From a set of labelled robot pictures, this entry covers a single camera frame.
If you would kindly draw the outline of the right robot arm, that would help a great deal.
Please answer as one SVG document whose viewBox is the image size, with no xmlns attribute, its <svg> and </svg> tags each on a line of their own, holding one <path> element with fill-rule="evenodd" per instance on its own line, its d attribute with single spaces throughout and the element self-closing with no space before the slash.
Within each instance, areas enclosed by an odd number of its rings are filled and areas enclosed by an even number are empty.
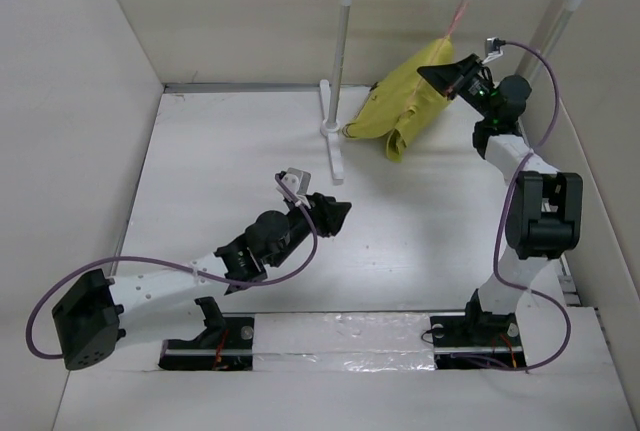
<svg viewBox="0 0 640 431">
<path fill-rule="evenodd" d="M 492 276 L 474 291 L 463 314 L 432 321 L 438 347 L 488 347 L 516 329 L 516 308 L 537 274 L 577 246 L 583 180 L 546 163 L 521 135 L 518 120 L 531 94 L 525 78 L 510 75 L 494 83 L 476 55 L 422 66 L 418 73 L 439 95 L 460 97 L 480 114 L 473 147 L 508 182 Z"/>
</svg>

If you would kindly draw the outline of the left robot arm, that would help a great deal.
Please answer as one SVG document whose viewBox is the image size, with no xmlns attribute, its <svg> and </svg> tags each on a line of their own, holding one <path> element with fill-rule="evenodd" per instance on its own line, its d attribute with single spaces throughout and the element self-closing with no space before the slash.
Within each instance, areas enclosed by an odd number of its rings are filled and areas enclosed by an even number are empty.
<svg viewBox="0 0 640 431">
<path fill-rule="evenodd" d="M 226 330 L 219 299 L 272 285 L 268 269 L 280 267 L 306 239 L 335 237 L 352 209 L 321 193 L 286 206 L 286 212 L 263 212 L 230 243 L 189 264 L 133 257 L 153 271 L 108 278 L 102 270 L 106 259 L 74 271 L 52 309 L 66 369 L 86 369 L 122 347 L 166 339 L 169 318 L 183 304 L 199 310 L 185 342 L 216 345 Z"/>
</svg>

